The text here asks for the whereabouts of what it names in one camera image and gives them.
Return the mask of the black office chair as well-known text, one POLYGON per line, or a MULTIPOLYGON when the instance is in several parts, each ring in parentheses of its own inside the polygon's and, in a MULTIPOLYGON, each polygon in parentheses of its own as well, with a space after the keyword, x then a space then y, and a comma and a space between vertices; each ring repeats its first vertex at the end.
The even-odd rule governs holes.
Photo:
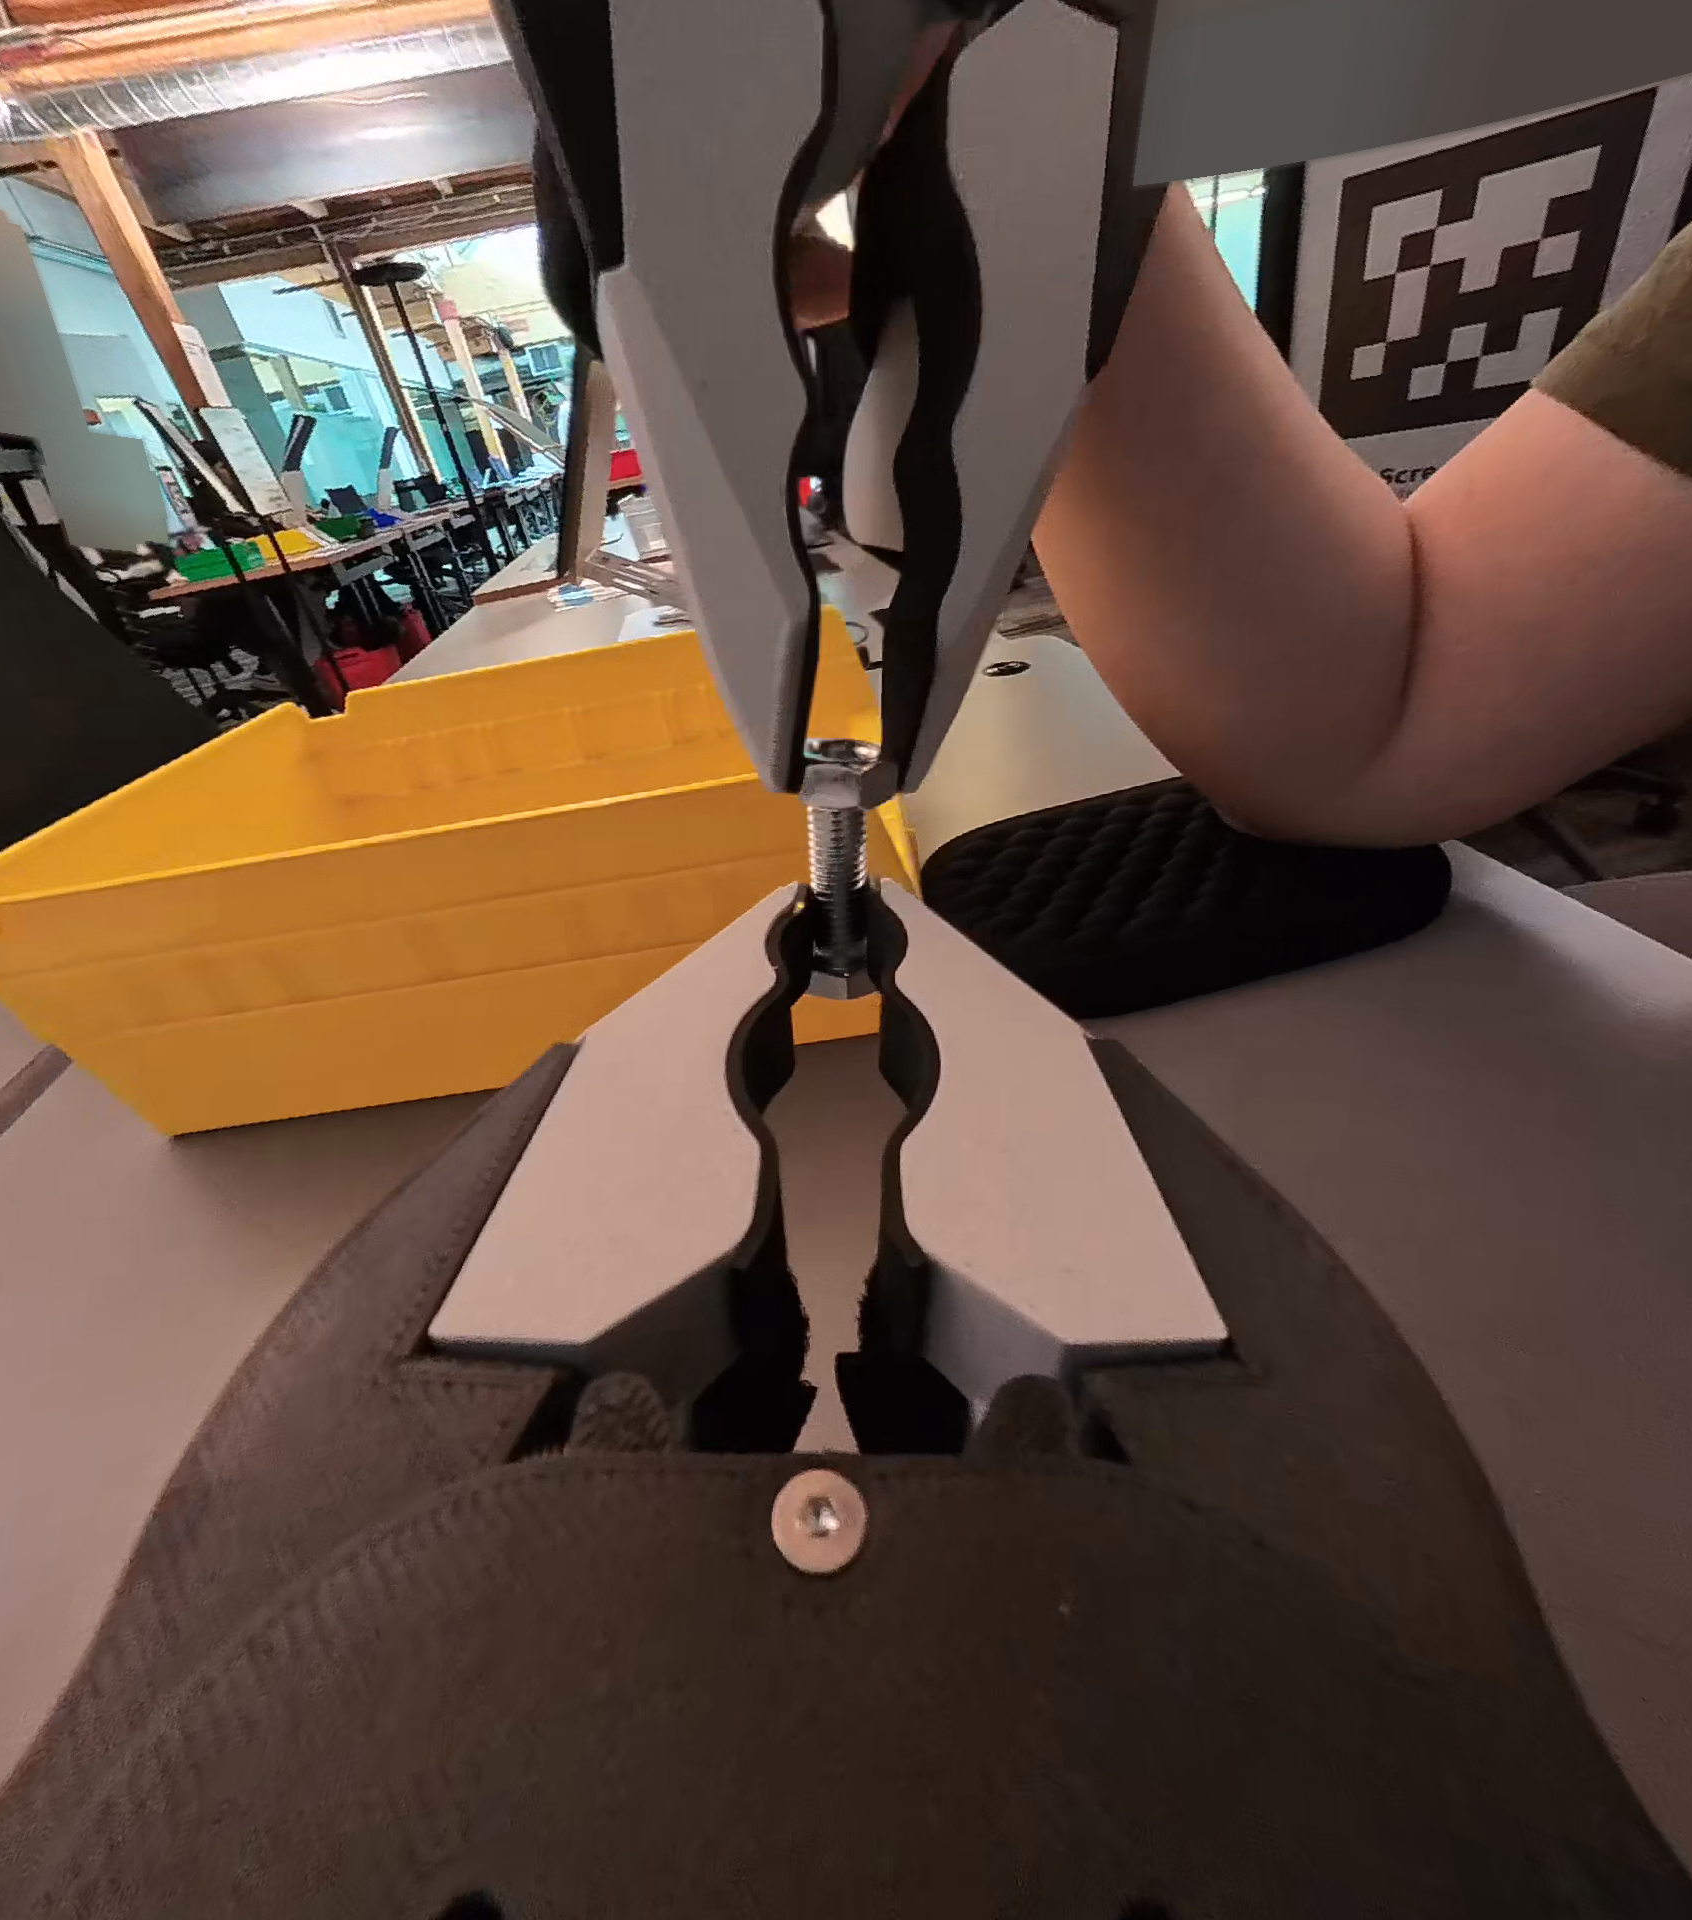
POLYGON ((260 591, 157 603, 162 543, 77 543, 0 474, 0 852, 312 691, 260 591))

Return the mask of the yellow plastic bin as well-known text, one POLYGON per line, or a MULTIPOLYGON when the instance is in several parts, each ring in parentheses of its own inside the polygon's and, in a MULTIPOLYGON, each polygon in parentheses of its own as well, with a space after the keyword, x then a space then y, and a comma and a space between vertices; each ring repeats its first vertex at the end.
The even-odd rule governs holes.
POLYGON ((505 1088, 808 876, 692 633, 276 707, 0 852, 0 1005, 165 1136, 505 1088))

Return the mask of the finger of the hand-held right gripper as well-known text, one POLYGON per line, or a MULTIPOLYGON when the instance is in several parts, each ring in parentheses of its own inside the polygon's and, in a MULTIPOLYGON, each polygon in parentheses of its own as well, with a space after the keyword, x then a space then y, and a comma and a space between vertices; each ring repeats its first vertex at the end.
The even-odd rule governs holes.
POLYGON ((896 569, 882 755, 946 741, 1092 376, 1156 190, 1135 185, 1154 4, 972 4, 860 179, 853 540, 896 569))
POLYGON ((817 588, 792 526, 808 381, 786 326, 786 185, 825 109, 818 4, 610 4, 620 262, 599 343, 720 695, 794 793, 817 588))

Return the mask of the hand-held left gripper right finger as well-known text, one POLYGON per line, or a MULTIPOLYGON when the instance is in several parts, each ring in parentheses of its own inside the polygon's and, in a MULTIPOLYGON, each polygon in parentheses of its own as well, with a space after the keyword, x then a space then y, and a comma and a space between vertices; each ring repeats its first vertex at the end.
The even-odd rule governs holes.
POLYGON ((1092 1038, 894 883, 867 907, 880 1157, 846 1355, 858 1450, 961 1450, 999 1391, 1221 1355, 1225 1324, 1092 1038))

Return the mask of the red tool case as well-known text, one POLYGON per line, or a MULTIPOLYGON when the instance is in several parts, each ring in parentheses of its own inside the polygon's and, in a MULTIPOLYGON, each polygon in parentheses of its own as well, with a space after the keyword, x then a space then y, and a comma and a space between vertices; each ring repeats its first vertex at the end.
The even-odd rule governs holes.
POLYGON ((343 705, 353 691, 391 681, 429 645, 432 627, 413 605, 370 621, 341 612, 331 622, 331 646, 312 660, 312 677, 331 703, 343 705))

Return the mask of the silver ventilation duct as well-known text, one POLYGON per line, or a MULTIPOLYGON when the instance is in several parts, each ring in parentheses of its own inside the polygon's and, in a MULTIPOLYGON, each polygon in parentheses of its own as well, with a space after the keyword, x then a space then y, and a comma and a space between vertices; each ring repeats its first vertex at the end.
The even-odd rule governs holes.
POLYGON ((365 100, 388 88, 508 64, 498 28, 475 23, 300 54, 201 60, 174 69, 126 69, 95 79, 48 81, 41 69, 2 71, 0 145, 162 128, 222 109, 365 100))

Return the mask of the black textured pad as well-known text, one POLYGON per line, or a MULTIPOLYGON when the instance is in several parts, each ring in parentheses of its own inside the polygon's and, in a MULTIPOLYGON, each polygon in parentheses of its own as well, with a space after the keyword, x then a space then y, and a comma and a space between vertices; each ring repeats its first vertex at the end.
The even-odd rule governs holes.
POLYGON ((932 852, 923 900, 1073 1020, 1118 1020, 1380 950, 1445 908, 1437 845, 1242 833, 1187 781, 984 824, 932 852))

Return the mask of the wooden workbench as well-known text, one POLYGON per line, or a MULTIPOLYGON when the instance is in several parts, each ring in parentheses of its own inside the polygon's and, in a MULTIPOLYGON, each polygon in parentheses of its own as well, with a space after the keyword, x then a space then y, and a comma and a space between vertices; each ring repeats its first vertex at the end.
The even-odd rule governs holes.
POLYGON ((467 607, 472 603, 474 586, 491 578, 498 569, 494 546, 493 571, 489 572, 481 565, 481 533, 462 502, 450 502, 419 515, 393 515, 391 524, 370 526, 353 540, 336 540, 331 534, 308 529, 282 529, 227 540, 210 538, 205 545, 232 543, 234 540, 255 541, 263 550, 265 565, 255 574, 234 583, 193 586, 179 583, 169 567, 164 583, 145 593, 145 612, 184 607, 198 596, 243 586, 284 584, 294 590, 303 588, 308 593, 332 595, 357 583, 375 578, 393 565, 405 565, 419 583, 413 595, 427 609, 427 619, 443 626, 450 614, 437 612, 441 591, 432 588, 429 565, 446 565, 450 583, 467 607))

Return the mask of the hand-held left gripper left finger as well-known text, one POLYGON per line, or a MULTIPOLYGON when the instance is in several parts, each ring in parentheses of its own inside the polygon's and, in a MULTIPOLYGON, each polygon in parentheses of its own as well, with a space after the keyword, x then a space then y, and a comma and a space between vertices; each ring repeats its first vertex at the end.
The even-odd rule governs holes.
POLYGON ((575 1043, 429 1344, 641 1377, 701 1450, 791 1450, 808 1317, 767 1110, 796 1065, 808 893, 786 886, 575 1043))

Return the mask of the silver hex bolt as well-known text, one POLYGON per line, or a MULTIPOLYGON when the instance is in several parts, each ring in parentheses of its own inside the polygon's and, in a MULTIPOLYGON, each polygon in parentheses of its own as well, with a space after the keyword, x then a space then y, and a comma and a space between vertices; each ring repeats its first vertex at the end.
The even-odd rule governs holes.
POLYGON ((808 821, 811 945, 867 939, 867 815, 898 793, 898 772, 873 741, 811 738, 799 802, 808 821))

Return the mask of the black framed marker sign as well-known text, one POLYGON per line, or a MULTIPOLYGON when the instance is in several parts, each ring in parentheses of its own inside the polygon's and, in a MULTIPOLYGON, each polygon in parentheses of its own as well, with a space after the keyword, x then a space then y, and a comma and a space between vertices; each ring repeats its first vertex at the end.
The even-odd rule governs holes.
POLYGON ((1499 421, 1675 233, 1692 73, 1304 166, 1289 364, 1399 500, 1499 421))

